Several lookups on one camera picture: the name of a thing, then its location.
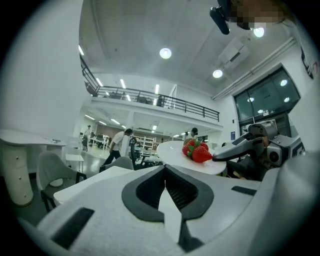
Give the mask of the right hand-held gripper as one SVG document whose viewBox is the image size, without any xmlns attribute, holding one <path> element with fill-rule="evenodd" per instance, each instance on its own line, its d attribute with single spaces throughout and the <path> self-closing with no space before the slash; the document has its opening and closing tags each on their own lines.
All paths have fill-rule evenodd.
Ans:
<svg viewBox="0 0 320 256">
<path fill-rule="evenodd" d="M 246 155 L 261 161 L 268 168 L 274 168 L 305 152 L 300 136 L 280 134 L 275 119 L 248 124 L 244 130 L 246 134 L 216 149 L 212 160 L 229 161 Z"/>
</svg>

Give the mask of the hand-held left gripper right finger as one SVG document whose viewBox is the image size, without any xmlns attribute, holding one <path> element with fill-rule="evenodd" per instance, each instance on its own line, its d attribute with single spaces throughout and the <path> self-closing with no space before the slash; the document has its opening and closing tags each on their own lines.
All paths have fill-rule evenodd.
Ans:
<svg viewBox="0 0 320 256">
<path fill-rule="evenodd" d="M 214 200 L 199 219 L 165 195 L 164 227 L 192 256 L 306 256 L 317 253 L 320 154 L 307 152 L 269 170 L 261 182 L 216 177 Z"/>
</svg>

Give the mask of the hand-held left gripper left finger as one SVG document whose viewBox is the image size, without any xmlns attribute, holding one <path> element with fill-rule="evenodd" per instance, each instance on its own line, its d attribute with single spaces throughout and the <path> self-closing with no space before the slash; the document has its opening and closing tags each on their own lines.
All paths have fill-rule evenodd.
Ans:
<svg viewBox="0 0 320 256">
<path fill-rule="evenodd" d="M 20 224 L 53 256 L 182 256 L 163 222 L 138 219 L 122 201 L 125 185 L 151 171 L 113 166 L 56 192 L 56 208 L 38 226 Z"/>
</svg>

